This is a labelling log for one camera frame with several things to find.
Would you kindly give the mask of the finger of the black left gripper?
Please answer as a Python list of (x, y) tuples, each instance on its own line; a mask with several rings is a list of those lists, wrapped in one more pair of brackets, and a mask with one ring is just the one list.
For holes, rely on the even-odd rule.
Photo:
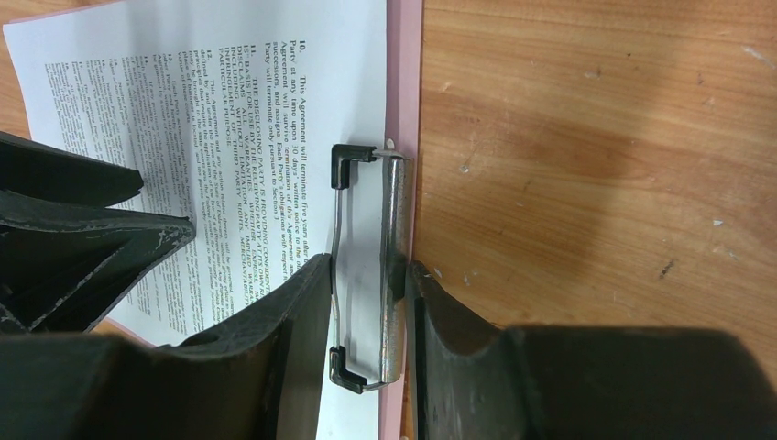
[(139, 195), (137, 170), (1, 134), (1, 189), (63, 204), (109, 207)]
[(194, 239), (185, 217), (114, 209), (1, 213), (1, 332), (86, 332)]

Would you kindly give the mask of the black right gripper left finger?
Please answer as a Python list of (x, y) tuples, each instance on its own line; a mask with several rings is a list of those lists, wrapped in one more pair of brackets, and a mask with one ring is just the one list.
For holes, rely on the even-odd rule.
[(1, 340), (4, 439), (313, 439), (331, 257), (178, 346), (116, 335)]

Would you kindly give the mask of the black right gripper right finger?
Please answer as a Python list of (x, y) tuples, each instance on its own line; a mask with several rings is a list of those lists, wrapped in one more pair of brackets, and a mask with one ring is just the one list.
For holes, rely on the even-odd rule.
[(776, 393), (733, 335), (707, 328), (512, 325), (406, 278), (420, 439), (773, 439)]

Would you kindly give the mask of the metal clipboard clip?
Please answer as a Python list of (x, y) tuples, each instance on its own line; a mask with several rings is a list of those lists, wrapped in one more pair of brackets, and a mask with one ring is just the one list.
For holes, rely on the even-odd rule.
[(394, 148), (332, 147), (329, 378), (356, 394), (380, 390), (403, 371), (414, 181), (414, 159)]

